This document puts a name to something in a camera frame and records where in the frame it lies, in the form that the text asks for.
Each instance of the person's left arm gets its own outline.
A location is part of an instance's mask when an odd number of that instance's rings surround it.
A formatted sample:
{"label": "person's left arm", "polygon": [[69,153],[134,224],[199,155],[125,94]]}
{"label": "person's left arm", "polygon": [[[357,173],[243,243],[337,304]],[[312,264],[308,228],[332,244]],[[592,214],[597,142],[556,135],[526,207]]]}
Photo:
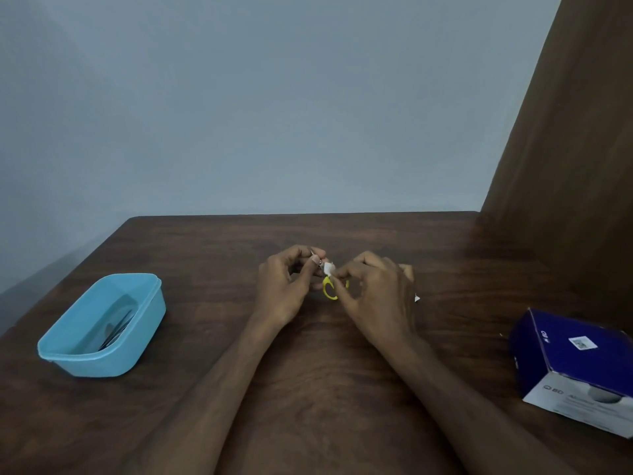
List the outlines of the person's left arm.
{"label": "person's left arm", "polygon": [[[123,461],[125,474],[209,474],[262,356],[299,311],[325,251],[294,246],[259,266],[246,328],[161,424]],[[291,282],[290,274],[300,271]]]}

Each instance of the hand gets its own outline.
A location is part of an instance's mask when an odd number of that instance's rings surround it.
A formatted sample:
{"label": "hand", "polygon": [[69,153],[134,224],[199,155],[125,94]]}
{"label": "hand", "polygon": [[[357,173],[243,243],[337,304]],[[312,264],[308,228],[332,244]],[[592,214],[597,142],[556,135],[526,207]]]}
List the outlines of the hand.
{"label": "hand", "polygon": [[[259,266],[253,316],[272,324],[274,329],[281,330],[301,308],[301,303],[310,290],[312,276],[323,276],[318,265],[321,259],[327,260],[325,250],[303,245],[295,245],[269,256]],[[291,281],[290,275],[297,272],[299,277]]]}
{"label": "hand", "polygon": [[[341,279],[358,278],[362,292],[357,300]],[[415,336],[413,323],[413,268],[397,265],[369,251],[334,271],[330,277],[343,308],[379,350]]]}

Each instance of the blue-gray wall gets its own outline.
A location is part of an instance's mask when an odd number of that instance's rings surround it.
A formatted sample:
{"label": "blue-gray wall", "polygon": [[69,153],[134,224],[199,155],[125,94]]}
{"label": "blue-gray wall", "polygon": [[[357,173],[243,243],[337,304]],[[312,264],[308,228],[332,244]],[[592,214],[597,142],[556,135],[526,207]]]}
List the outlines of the blue-gray wall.
{"label": "blue-gray wall", "polygon": [[0,331],[133,215],[478,210],[559,0],[0,0]]}

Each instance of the table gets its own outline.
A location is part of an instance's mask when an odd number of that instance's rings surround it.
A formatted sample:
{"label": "table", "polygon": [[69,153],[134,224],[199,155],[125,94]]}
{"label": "table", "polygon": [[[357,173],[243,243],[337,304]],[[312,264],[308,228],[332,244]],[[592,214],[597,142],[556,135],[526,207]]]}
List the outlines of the table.
{"label": "table", "polygon": [[[633,472],[630,442],[522,402],[506,337],[528,305],[577,297],[478,213],[131,218],[0,339],[0,472],[111,473],[239,334],[257,265],[295,243],[341,264],[366,249],[416,271],[418,330],[439,357],[582,474]],[[147,271],[167,313],[138,364],[76,379],[37,340],[97,279]],[[461,474],[411,391],[338,303],[309,295],[257,369],[218,474]]]}

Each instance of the white side of box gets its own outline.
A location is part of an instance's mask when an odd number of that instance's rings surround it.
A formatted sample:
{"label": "white side of box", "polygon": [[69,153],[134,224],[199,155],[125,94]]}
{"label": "white side of box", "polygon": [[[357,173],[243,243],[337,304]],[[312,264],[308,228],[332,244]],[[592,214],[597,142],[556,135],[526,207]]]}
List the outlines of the white side of box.
{"label": "white side of box", "polygon": [[550,372],[531,389],[523,401],[616,435],[632,438],[633,399],[623,397],[617,403],[601,403],[591,399],[586,387],[590,385]]}

